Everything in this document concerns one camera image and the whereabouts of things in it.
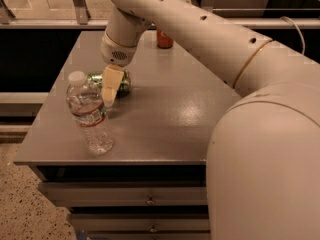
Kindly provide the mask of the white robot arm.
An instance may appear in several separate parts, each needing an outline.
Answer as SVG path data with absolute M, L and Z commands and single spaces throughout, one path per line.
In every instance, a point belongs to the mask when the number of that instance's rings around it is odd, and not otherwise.
M 111 1 L 106 61 L 154 23 L 242 97 L 208 146 L 211 239 L 320 240 L 318 63 L 181 0 Z

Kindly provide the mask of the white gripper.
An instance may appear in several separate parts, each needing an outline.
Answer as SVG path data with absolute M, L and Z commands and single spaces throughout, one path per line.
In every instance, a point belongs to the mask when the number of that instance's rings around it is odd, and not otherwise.
M 106 107 L 110 108 L 116 98 L 122 82 L 125 67 L 132 62 L 137 47 L 124 47 L 112 41 L 107 34 L 101 40 L 101 55 L 108 65 L 102 75 L 102 98 Z

